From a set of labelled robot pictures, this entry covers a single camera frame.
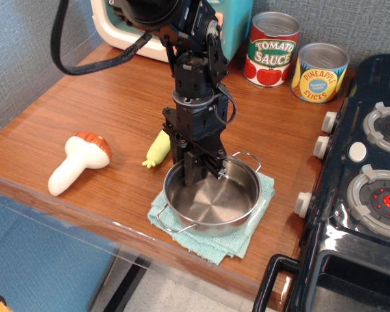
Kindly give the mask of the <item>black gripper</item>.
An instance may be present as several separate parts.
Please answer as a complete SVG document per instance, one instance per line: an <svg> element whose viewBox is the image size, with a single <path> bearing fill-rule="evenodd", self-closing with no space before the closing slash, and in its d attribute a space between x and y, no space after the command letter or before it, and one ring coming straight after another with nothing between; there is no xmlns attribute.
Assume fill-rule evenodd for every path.
<svg viewBox="0 0 390 312"><path fill-rule="evenodd" d="M190 99L173 94L172 99L175 108L167 107L162 112L163 129L170 136L174 164L182 164L185 185L190 187L205 179L207 170L222 179L227 173L227 153L220 135L228 122L228 97L208 94Z"/></svg>

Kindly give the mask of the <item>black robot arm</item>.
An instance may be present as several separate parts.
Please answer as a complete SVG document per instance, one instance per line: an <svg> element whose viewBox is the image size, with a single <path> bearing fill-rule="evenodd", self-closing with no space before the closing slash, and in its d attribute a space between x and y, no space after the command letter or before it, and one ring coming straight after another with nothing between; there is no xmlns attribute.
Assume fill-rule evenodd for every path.
<svg viewBox="0 0 390 312"><path fill-rule="evenodd" d="M212 174L226 174L222 131L236 116L231 94L222 84L229 60L222 51L215 10L207 1L111 1L119 20L166 49L175 81L175 108L163 109L164 131L170 137L173 161L181 162L191 186Z"/></svg>

